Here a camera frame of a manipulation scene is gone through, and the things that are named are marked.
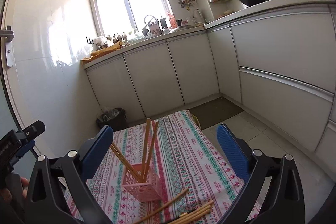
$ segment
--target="glass door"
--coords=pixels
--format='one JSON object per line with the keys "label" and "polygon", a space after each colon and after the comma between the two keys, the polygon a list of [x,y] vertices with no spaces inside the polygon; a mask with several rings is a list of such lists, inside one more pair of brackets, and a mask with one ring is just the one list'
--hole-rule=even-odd
{"label": "glass door", "polygon": [[[1,20],[4,11],[5,0],[0,0],[0,27],[1,27]],[[1,51],[4,48],[4,38],[1,37]],[[11,103],[8,98],[8,93],[6,90],[6,85],[3,77],[3,64],[0,62],[0,78],[1,78],[1,85],[0,85],[0,139],[4,137],[9,131],[14,129],[15,131],[19,128],[19,123],[14,115],[14,112],[11,107]],[[25,154],[25,156],[15,164],[15,173],[20,174],[22,177],[27,179],[30,178],[34,164],[36,161],[35,152],[29,151]]]}

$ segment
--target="window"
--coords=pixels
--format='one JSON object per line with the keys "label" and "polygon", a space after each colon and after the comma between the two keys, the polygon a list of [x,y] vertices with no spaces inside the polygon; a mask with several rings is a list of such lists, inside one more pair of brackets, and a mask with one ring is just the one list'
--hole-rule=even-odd
{"label": "window", "polygon": [[165,0],[94,0],[97,21],[101,34],[113,36],[115,33],[141,32],[146,15],[157,19],[166,17]]}

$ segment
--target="white cabinet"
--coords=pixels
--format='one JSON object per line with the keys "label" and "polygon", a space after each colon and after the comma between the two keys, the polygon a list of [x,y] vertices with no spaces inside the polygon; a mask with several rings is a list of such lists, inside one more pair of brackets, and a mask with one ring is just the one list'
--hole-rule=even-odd
{"label": "white cabinet", "polygon": [[328,121],[333,94],[256,70],[240,69],[243,104],[314,151]]}
{"label": "white cabinet", "polygon": [[128,122],[145,118],[122,55],[87,70],[101,107],[121,107]]}
{"label": "white cabinet", "polygon": [[336,174],[336,123],[329,121],[316,155]]}
{"label": "white cabinet", "polygon": [[239,66],[335,92],[336,43],[326,5],[286,8],[231,25]]}
{"label": "white cabinet", "polygon": [[219,91],[241,103],[238,63],[230,28],[224,26],[211,30],[208,38],[215,61]]}
{"label": "white cabinet", "polygon": [[129,51],[124,58],[146,117],[183,105],[165,41]]}
{"label": "white cabinet", "polygon": [[331,119],[333,122],[336,122],[336,97],[335,97],[335,99],[334,99],[334,104],[333,104],[333,109],[331,110],[330,119]]}
{"label": "white cabinet", "polygon": [[184,103],[219,92],[215,65],[207,35],[186,35],[168,40]]}

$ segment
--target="door handle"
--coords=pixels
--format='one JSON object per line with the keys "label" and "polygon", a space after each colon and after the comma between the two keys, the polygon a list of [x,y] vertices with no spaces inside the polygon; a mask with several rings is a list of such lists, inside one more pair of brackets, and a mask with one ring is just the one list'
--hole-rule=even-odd
{"label": "door handle", "polygon": [[0,30],[0,37],[5,37],[5,51],[6,51],[6,65],[11,68],[13,63],[13,50],[11,41],[14,38],[14,32],[11,30],[11,26],[6,26],[6,30]]}

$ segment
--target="bottle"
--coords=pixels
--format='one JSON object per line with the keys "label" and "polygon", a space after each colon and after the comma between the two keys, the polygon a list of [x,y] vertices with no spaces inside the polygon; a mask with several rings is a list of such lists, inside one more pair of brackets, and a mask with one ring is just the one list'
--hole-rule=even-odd
{"label": "bottle", "polygon": [[168,15],[168,18],[169,18],[171,28],[172,29],[177,28],[177,25],[176,25],[176,22],[175,22],[175,17],[170,12],[168,12],[167,15]]}
{"label": "bottle", "polygon": [[196,24],[198,24],[198,23],[203,23],[204,24],[205,23],[204,17],[202,16],[202,13],[201,13],[200,10],[196,9],[194,11],[194,17],[196,19]]}

